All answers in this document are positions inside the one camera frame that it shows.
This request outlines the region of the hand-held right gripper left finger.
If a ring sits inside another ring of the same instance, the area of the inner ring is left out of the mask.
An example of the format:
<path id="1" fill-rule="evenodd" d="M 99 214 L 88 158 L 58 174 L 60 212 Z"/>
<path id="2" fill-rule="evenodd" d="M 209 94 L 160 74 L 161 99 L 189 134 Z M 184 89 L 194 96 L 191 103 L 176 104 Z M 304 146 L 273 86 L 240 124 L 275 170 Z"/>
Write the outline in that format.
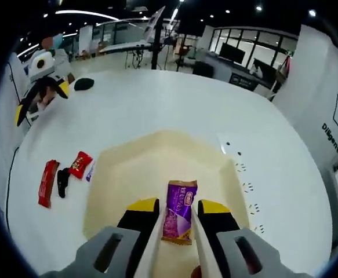
<path id="1" fill-rule="evenodd" d="M 77 249 L 62 270 L 41 277 L 133 277 L 159 217 L 159 199 L 131 204 L 117 226 L 107 226 Z"/>

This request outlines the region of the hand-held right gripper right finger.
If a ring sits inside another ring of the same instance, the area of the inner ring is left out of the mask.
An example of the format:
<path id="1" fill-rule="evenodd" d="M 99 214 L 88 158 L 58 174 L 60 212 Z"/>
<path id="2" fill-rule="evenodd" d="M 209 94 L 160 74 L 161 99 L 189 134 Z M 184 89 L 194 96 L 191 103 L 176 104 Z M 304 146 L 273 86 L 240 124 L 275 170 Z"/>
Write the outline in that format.
<path id="1" fill-rule="evenodd" d="M 197 217 L 221 277 L 310 277 L 281 262 L 279 251 L 248 228 L 240 228 L 226 206 L 199 200 Z"/>

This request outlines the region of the person's left hand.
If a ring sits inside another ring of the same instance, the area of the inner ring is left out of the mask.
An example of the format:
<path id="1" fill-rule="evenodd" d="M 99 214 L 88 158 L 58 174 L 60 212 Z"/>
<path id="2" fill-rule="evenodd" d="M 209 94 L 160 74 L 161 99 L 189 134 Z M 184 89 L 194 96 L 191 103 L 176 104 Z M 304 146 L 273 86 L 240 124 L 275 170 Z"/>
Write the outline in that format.
<path id="1" fill-rule="evenodd" d="M 43 111 L 52 102 L 56 95 L 57 93 L 52 88 L 47 86 L 44 92 L 38 93 L 33 99 L 31 107 L 32 111 Z"/>

